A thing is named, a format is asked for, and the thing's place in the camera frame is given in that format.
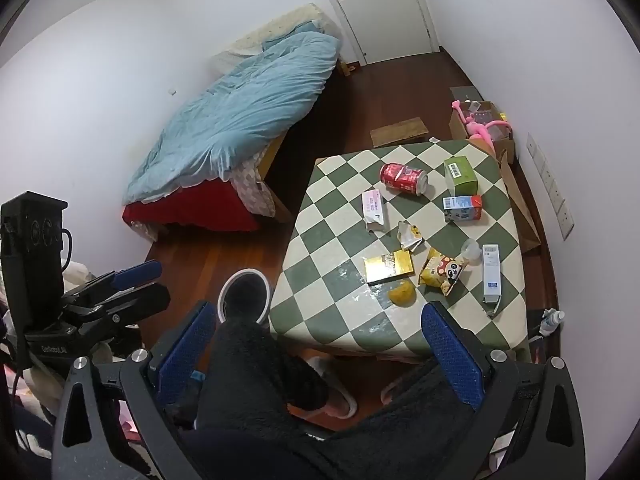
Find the tall white blue box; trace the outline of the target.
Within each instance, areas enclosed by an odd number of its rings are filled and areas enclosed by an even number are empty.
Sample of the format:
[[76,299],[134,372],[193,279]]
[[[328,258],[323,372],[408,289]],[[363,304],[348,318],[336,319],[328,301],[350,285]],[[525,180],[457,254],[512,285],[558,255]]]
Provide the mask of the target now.
[[484,244],[483,257],[483,300],[485,304],[498,307],[502,297],[501,261],[497,244]]

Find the yellow panda snack bag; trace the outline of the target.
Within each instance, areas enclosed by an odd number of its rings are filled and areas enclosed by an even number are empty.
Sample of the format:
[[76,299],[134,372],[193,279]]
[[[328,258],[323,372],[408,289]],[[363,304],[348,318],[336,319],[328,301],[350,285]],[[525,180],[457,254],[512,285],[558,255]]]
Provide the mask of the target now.
[[419,284],[438,288],[444,296],[448,296],[468,264],[469,260],[462,255],[452,258],[431,247],[419,275]]

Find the small clear plastic cup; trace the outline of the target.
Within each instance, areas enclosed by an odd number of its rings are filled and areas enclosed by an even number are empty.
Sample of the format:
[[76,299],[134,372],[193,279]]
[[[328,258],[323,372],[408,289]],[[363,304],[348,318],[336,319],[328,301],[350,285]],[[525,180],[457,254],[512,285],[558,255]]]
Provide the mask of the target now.
[[477,264],[482,260],[483,251],[474,238],[468,238],[460,249],[460,257],[465,258],[469,264]]

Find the yellow white wrapper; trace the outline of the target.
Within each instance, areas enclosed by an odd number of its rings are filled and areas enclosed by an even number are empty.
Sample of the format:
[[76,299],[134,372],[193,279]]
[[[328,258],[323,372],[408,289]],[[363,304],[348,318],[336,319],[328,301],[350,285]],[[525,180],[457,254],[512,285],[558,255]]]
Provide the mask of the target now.
[[414,252],[423,243],[423,236],[417,226],[406,220],[398,222],[397,239],[400,248]]

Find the blue red milk carton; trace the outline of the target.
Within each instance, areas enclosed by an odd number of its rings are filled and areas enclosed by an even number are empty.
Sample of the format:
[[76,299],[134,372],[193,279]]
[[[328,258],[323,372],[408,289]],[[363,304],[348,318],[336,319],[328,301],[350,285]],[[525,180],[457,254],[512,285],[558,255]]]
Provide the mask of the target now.
[[480,220],[482,198],[479,195],[447,196],[442,199],[442,211],[446,222]]

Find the pink white wrapper packet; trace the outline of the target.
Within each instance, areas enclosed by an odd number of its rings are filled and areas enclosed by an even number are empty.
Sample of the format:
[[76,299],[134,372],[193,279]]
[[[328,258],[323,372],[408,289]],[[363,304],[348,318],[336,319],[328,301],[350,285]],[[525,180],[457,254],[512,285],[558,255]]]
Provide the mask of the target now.
[[377,188],[371,188],[361,195],[362,218],[369,232],[385,229],[383,197]]

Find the green white medicine box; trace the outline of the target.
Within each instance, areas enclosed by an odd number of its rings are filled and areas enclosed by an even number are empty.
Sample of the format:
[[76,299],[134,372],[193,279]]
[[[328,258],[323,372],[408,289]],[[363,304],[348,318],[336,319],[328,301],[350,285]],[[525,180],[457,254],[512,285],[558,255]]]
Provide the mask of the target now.
[[478,194],[476,174],[465,156],[449,157],[444,161],[445,180],[451,196]]

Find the red soda can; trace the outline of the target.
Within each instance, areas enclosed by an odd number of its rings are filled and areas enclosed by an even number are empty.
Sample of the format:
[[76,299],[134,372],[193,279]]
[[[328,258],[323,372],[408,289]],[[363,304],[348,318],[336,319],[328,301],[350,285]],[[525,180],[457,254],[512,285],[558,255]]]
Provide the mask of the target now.
[[398,162],[386,162],[380,169],[380,181],[392,190],[415,196],[425,196],[428,187],[427,172]]

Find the white round trash bin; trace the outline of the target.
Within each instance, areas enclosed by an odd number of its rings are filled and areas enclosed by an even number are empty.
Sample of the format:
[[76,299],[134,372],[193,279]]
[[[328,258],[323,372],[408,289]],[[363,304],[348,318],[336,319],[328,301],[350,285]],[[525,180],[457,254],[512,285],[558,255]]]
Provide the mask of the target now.
[[242,318],[258,325],[265,323],[271,304],[271,287],[262,271],[242,269],[224,283],[217,300],[220,324]]

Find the clear plastic bottle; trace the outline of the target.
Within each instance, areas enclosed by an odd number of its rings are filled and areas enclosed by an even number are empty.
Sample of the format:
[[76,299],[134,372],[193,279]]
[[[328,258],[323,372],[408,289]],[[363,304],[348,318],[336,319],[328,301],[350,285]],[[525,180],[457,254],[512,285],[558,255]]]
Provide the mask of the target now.
[[542,316],[539,325],[539,335],[543,337],[549,337],[562,326],[564,320],[564,311],[556,309],[544,310],[544,315]]

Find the red bed sheet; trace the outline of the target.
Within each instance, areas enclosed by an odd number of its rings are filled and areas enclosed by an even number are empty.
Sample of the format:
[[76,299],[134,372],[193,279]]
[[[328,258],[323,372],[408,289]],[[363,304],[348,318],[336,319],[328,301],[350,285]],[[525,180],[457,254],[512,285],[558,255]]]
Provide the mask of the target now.
[[230,182],[204,181],[152,203],[129,204],[122,212],[128,226],[196,226],[212,232],[254,232],[260,223],[249,212]]

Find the orange fruit peel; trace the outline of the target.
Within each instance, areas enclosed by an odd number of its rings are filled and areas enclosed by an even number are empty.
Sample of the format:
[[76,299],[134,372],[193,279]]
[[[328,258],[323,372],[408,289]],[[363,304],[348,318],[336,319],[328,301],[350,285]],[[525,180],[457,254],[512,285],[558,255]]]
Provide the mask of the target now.
[[388,292],[388,299],[398,307],[410,307],[416,301],[416,288],[412,281],[401,280]]

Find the pink slipper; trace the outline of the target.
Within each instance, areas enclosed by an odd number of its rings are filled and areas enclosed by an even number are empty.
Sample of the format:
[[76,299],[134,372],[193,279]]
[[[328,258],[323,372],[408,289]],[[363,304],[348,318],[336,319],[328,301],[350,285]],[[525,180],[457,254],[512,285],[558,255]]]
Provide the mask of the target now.
[[354,417],[358,411],[358,403],[338,378],[332,360],[313,356],[307,360],[307,364],[328,384],[329,400],[320,410],[308,412],[305,418],[311,419],[320,414],[341,420]]

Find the checkered pink mattress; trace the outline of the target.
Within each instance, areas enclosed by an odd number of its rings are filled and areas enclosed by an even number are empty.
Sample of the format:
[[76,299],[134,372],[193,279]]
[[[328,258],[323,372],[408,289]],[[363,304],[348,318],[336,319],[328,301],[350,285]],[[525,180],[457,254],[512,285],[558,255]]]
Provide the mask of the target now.
[[258,171],[258,166],[266,154],[264,148],[251,158],[241,162],[230,174],[229,182],[238,194],[245,209],[250,214],[258,214],[267,218],[276,216],[276,204]]

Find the brown paper bag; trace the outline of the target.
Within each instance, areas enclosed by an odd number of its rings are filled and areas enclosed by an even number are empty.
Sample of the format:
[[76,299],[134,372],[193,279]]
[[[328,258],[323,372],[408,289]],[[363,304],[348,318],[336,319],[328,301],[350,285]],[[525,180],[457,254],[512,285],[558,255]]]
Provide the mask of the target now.
[[514,178],[508,162],[508,154],[503,151],[498,156],[500,176],[506,186],[506,192],[512,204],[518,239],[522,252],[530,252],[540,246],[540,238],[532,214],[527,207],[524,197]]

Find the light blue duvet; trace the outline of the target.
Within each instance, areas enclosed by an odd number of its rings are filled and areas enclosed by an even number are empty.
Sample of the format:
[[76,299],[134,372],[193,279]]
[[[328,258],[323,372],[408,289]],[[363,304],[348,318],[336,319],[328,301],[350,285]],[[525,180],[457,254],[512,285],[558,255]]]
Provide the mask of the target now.
[[170,118],[122,203],[155,202],[179,188],[229,180],[311,111],[340,47],[331,35],[305,30],[239,62]]

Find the flat cardboard box on floor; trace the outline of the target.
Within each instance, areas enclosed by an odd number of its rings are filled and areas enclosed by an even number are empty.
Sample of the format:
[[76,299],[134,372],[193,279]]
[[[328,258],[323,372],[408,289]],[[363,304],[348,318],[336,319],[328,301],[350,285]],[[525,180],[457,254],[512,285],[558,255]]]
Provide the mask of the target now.
[[370,132],[374,148],[422,142],[427,135],[428,129],[420,117],[395,122],[393,125],[376,128]]

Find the cream pillow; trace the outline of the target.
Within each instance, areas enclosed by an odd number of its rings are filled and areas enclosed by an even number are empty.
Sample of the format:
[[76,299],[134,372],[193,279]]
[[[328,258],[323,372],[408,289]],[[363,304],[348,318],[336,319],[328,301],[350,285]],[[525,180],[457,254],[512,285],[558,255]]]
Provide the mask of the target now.
[[212,67],[219,73],[226,74],[239,62],[246,58],[251,58],[271,46],[277,40],[283,39],[294,32],[306,32],[309,26],[314,26],[318,32],[335,37],[338,42],[342,42],[343,35],[341,29],[314,3],[307,3],[304,6],[285,13],[278,18],[274,18],[267,24],[254,32],[250,32],[244,37],[236,40],[227,49],[215,54],[210,62]]

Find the white door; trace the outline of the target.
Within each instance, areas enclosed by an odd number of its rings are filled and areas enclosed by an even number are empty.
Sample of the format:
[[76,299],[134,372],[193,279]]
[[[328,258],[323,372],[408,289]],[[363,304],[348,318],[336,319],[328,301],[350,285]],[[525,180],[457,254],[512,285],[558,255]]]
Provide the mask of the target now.
[[425,0],[330,0],[360,63],[438,51]]

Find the wall socket strip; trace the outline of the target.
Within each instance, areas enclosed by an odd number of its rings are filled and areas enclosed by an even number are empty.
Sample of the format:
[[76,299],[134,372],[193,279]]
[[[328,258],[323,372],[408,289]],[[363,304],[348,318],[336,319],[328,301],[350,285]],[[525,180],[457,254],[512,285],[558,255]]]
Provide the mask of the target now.
[[572,213],[570,212],[570,208],[568,208],[566,199],[561,193],[559,185],[556,183],[555,177],[547,162],[546,155],[538,146],[531,134],[527,136],[526,148],[530,157],[533,159],[534,165],[538,171],[538,176],[541,178],[544,189],[549,197],[552,209],[555,213],[556,221],[559,225],[562,239],[566,240],[574,230],[575,226],[575,221]]

